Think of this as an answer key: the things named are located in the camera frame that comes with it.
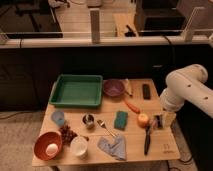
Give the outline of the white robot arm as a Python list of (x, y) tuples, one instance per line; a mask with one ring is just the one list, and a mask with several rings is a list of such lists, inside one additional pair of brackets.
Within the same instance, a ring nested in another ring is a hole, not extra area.
[(213, 119), (213, 89), (205, 82), (208, 72), (200, 64), (192, 64), (170, 72), (166, 88), (160, 94), (160, 103), (167, 112), (179, 111), (189, 101)]

